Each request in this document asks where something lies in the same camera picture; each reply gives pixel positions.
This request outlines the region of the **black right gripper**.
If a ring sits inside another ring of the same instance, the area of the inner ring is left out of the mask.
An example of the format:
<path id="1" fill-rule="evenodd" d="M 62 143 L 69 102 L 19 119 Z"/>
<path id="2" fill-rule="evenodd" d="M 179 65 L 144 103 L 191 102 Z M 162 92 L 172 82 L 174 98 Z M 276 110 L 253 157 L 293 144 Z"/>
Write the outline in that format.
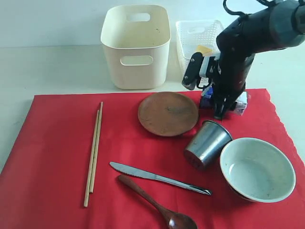
<path id="1" fill-rule="evenodd" d="M 219 75 L 214 79 L 213 110 L 214 118 L 222 120 L 228 111 L 235 112 L 238 108 L 238 97 L 245 90 L 245 81 L 254 61 L 255 54 L 248 50 L 231 45 L 218 45 L 220 57 L 217 71 Z"/>

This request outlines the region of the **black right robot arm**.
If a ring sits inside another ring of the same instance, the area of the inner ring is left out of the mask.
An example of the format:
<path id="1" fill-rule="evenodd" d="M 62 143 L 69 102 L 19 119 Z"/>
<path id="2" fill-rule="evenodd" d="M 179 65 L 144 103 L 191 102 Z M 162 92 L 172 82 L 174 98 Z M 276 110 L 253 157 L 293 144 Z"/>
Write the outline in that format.
<path id="1" fill-rule="evenodd" d="M 303 0 L 261 0 L 266 8 L 252 14 L 232 11 L 237 16 L 216 38 L 220 51 L 214 67 L 214 117 L 223 119 L 245 90 L 245 81 L 257 53 L 296 47 L 305 40 L 305 2 Z"/>

